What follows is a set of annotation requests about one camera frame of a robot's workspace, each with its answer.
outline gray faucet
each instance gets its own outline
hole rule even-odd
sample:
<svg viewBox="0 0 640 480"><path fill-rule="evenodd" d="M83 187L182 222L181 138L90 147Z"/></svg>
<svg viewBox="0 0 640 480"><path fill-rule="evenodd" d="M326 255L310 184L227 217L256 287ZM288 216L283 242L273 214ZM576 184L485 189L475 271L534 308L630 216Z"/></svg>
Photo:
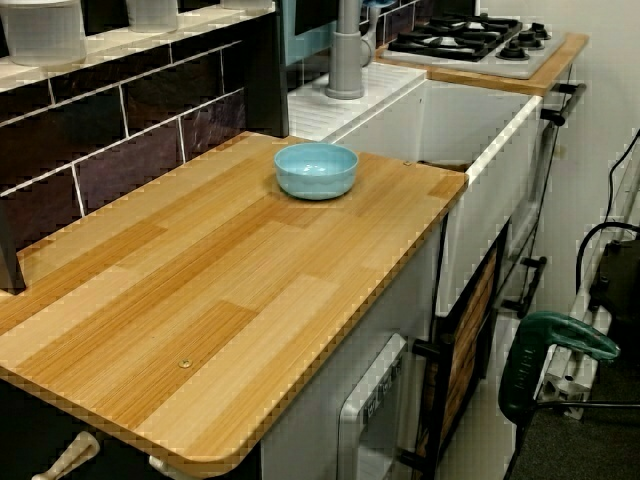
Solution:
<svg viewBox="0 0 640 480"><path fill-rule="evenodd" d="M338 24L333 34L327 96L353 100L364 96L362 68L373 60L376 51L376 26L380 10L395 0L364 0L369 7L369 30L360 35L361 0L340 0Z"/></svg>

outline gas hob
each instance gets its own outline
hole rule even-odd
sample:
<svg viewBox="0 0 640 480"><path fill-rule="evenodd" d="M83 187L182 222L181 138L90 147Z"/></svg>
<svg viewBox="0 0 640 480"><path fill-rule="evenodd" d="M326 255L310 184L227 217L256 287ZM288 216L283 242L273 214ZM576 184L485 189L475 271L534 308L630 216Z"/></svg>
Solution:
<svg viewBox="0 0 640 480"><path fill-rule="evenodd" d="M447 15L399 34L382 58L528 79L563 43L563 34L540 23L525 28L513 18Z"/></svg>

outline ceramic bowl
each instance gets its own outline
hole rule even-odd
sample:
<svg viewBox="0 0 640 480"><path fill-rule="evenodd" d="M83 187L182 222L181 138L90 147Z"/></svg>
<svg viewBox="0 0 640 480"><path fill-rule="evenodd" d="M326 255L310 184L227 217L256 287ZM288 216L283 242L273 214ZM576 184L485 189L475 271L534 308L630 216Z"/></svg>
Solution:
<svg viewBox="0 0 640 480"><path fill-rule="evenodd" d="M351 189L358 156L339 145L300 143L280 150L274 163L278 183L289 195L326 200Z"/></svg>

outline wall tile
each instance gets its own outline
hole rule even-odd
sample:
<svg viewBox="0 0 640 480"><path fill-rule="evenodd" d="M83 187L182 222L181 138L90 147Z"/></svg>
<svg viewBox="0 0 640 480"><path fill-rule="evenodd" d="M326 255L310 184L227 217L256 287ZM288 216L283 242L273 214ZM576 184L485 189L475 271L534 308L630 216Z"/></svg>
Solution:
<svg viewBox="0 0 640 480"><path fill-rule="evenodd" d="M123 85L129 132L137 132L222 94L220 52Z"/></svg>
<svg viewBox="0 0 640 480"><path fill-rule="evenodd" d="M87 35L129 26L126 0L82 0Z"/></svg>
<svg viewBox="0 0 640 480"><path fill-rule="evenodd" d="M18 250L81 217L70 168L18 190L1 201Z"/></svg>
<svg viewBox="0 0 640 480"><path fill-rule="evenodd" d="M304 83L312 82L329 73L331 49L321 50L304 59Z"/></svg>
<svg viewBox="0 0 640 480"><path fill-rule="evenodd" d="M292 63L291 65L286 67L287 91L290 92L304 85L304 82L302 81L303 69L304 67L302 66L302 60L296 63Z"/></svg>
<svg viewBox="0 0 640 480"><path fill-rule="evenodd" d="M224 66L224 93L234 92L245 86L244 67L247 57L241 43L222 50Z"/></svg>
<svg viewBox="0 0 640 480"><path fill-rule="evenodd" d="M182 164L176 122L155 128L77 164L86 213Z"/></svg>
<svg viewBox="0 0 640 480"><path fill-rule="evenodd" d="M378 18L378 25L376 26L376 48L380 47L384 41L384 32L385 32L385 23L387 20L387 15L380 15Z"/></svg>
<svg viewBox="0 0 640 480"><path fill-rule="evenodd" d="M185 115L182 131L187 161L244 132L246 123L244 91Z"/></svg>
<svg viewBox="0 0 640 480"><path fill-rule="evenodd" d="M0 93L0 122L51 104L46 80Z"/></svg>
<svg viewBox="0 0 640 480"><path fill-rule="evenodd" d="M124 138L113 88L0 128L0 191Z"/></svg>
<svg viewBox="0 0 640 480"><path fill-rule="evenodd" d="M169 46L152 48L51 79L56 101L91 92L169 65Z"/></svg>
<svg viewBox="0 0 640 480"><path fill-rule="evenodd" d="M4 38L4 29L2 28L2 22L0 22L0 57L9 56L9 48L7 47L6 39Z"/></svg>
<svg viewBox="0 0 640 480"><path fill-rule="evenodd" d="M413 5L399 8L386 15L385 43L398 37L400 32L410 32L413 29Z"/></svg>
<svg viewBox="0 0 640 480"><path fill-rule="evenodd" d="M219 28L202 35L185 38L179 42L171 44L171 53L173 61L184 60L186 58L208 52L214 48L223 47L233 42L238 42L247 37L248 29L251 28L252 22L241 22Z"/></svg>
<svg viewBox="0 0 640 480"><path fill-rule="evenodd" d="M190 10L196 10L198 8L218 5L219 3L220 0L179 0L178 10L181 12L188 12Z"/></svg>
<svg viewBox="0 0 640 480"><path fill-rule="evenodd" d="M434 0L419 0L416 3L416 23L427 23L433 16Z"/></svg>

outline white sink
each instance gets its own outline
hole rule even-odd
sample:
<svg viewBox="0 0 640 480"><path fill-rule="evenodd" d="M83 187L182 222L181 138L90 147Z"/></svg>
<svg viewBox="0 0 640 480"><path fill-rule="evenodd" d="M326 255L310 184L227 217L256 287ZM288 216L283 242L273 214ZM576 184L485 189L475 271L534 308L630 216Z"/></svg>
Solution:
<svg viewBox="0 0 640 480"><path fill-rule="evenodd" d="M471 164L467 191L447 222L436 301L436 314L444 317L526 192L542 98L373 65L376 77L397 79L389 80L386 95L371 89L365 99L344 102L300 89L293 102L290 97L291 134L404 161ZM326 121L327 108L340 119Z"/></svg>

